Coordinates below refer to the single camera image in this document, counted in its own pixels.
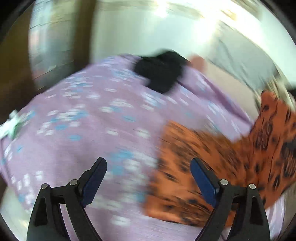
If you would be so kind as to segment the beige mattress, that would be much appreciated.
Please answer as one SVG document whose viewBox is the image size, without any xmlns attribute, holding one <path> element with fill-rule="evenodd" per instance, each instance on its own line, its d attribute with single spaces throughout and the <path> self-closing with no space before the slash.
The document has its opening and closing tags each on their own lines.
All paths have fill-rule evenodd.
<svg viewBox="0 0 296 241">
<path fill-rule="evenodd" d="M 197 54 L 189 58 L 189 63 L 228 94 L 252 120 L 257 119 L 258 109 L 249 87 Z"/>
</svg>

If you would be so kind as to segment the wooden stained glass door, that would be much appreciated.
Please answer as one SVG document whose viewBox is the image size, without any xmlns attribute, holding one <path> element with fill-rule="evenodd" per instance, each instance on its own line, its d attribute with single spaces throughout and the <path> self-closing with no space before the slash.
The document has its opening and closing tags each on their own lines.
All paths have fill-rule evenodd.
<svg viewBox="0 0 296 241">
<path fill-rule="evenodd" d="M 1 1 L 1 121 L 90 61 L 96 1 Z"/>
</svg>

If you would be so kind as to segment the grey pillow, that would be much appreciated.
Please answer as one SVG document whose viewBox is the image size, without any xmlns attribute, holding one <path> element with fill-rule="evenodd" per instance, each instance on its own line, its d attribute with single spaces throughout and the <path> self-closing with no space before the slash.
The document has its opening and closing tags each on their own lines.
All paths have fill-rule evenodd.
<svg viewBox="0 0 296 241">
<path fill-rule="evenodd" d="M 220 38 L 207 59 L 252 90 L 278 73 L 272 59 L 248 39 Z"/>
</svg>

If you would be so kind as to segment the purple floral bed sheet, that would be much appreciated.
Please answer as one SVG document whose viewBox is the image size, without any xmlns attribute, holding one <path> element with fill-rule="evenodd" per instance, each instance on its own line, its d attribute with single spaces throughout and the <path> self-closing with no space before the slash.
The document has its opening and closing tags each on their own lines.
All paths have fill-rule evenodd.
<svg viewBox="0 0 296 241">
<path fill-rule="evenodd" d="M 9 186 L 1 213 L 19 240 L 43 183 L 63 186 L 99 157 L 107 173 L 86 212 L 103 240 L 194 240 L 197 227 L 145 216 L 142 204 L 167 121 L 214 130 L 229 139 L 253 118 L 197 70 L 185 68 L 162 95 L 133 72 L 137 56 L 106 58 L 36 96 L 19 115 L 15 138 L 1 140 L 1 174 Z"/>
</svg>

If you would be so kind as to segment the black small garment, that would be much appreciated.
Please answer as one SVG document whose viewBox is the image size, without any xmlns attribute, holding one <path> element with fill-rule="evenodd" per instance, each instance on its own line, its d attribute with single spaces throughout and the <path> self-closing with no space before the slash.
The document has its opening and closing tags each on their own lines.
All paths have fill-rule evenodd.
<svg viewBox="0 0 296 241">
<path fill-rule="evenodd" d="M 182 77 L 189 61 L 175 51 L 163 51 L 152 57 L 142 57 L 135 63 L 133 71 L 148 79 L 146 87 L 166 94 Z"/>
</svg>

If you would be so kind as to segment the orange black floral garment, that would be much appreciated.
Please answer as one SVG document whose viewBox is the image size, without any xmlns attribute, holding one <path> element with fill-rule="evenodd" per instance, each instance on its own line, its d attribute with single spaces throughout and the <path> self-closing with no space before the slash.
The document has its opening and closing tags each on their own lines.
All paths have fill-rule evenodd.
<svg viewBox="0 0 296 241">
<path fill-rule="evenodd" d="M 205 225 L 213 208 L 192 177 L 193 158 L 201 159 L 208 170 L 232 185 L 255 184 L 264 207 L 270 207 L 295 183 L 295 112 L 272 92 L 263 92 L 260 113 L 250 133 L 235 142 L 169 122 L 149 183 L 146 215 L 184 225 Z"/>
</svg>

